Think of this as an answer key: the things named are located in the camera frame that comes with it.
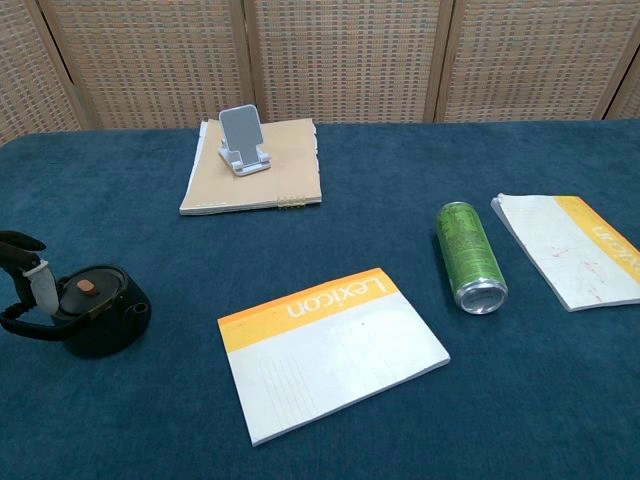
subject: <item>wicker wall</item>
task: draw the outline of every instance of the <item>wicker wall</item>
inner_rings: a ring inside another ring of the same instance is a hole
[[[0,19],[0,145],[25,133],[80,128],[26,4],[0,1]]]
[[[239,1],[46,3],[72,75],[105,128],[194,127],[253,102]]]
[[[458,0],[436,120],[602,118],[639,21],[637,0]]]
[[[607,114],[607,118],[638,117],[640,117],[640,50]]]
[[[0,22],[0,144],[254,102],[265,121],[640,116],[638,0],[2,0]]]
[[[262,116],[422,121],[439,0],[245,3]]]

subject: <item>brown notebook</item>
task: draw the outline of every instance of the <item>brown notebook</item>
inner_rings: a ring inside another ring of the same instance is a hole
[[[200,140],[182,205],[181,215],[289,207],[319,203],[320,174],[315,127],[310,118],[262,125],[271,168],[238,177],[218,148],[222,128],[217,120],[202,122]]]

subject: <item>green can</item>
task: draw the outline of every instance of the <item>green can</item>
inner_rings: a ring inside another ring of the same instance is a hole
[[[507,299],[496,257],[475,209],[465,202],[447,203],[438,213],[438,240],[456,303],[482,315]]]

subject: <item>woven panel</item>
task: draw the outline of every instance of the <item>woven panel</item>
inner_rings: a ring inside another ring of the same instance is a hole
[[[444,120],[591,118],[639,19],[637,0],[467,1]]]
[[[614,100],[615,111],[608,118],[640,118],[640,53],[636,55],[618,95],[620,98]]]
[[[252,1],[270,121],[422,121],[439,1]]]
[[[32,132],[80,128],[21,0],[0,2],[0,145]]]
[[[639,118],[640,117],[640,75],[636,77],[633,87],[627,101],[620,112],[621,118]]]
[[[243,103],[228,0],[53,0],[105,128],[195,127]]]

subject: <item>blue tablecloth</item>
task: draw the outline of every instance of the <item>blue tablecloth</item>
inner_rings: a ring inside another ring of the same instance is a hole
[[[317,137],[321,205],[206,217],[178,214],[196,130],[0,149],[0,229],[47,243],[59,276],[121,265],[153,304],[146,334],[102,360],[0,330],[0,477],[640,478],[640,306],[567,313],[489,206],[580,195],[640,244],[640,121]],[[435,215],[454,200],[477,208],[509,285],[488,316],[449,291]],[[451,363],[252,448],[216,319],[377,266]]]

